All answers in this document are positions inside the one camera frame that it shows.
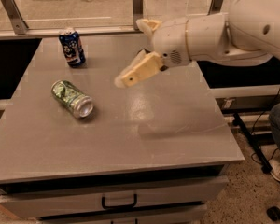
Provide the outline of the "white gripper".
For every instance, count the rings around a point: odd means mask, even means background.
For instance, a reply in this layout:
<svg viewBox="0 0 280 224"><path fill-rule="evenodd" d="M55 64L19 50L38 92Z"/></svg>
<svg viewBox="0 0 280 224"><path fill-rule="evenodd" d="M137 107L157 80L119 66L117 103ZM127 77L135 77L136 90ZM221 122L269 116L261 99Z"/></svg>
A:
<svg viewBox="0 0 280 224"><path fill-rule="evenodd" d="M174 68L190 63L186 45L188 20L179 18L164 23L159 20L139 19L138 29L152 40L153 52L141 49L130 65L115 78L118 88L128 88L157 75L163 66Z"/></svg>

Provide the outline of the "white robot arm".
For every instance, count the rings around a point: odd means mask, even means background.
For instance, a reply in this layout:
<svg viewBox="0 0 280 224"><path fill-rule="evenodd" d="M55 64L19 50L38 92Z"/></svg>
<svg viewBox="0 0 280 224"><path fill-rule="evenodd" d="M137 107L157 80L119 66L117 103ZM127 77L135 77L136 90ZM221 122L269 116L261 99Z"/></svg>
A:
<svg viewBox="0 0 280 224"><path fill-rule="evenodd" d="M152 50L140 50L119 73L119 88L192 61L246 67L280 60L280 0L233 0L226 13L136 23Z"/></svg>

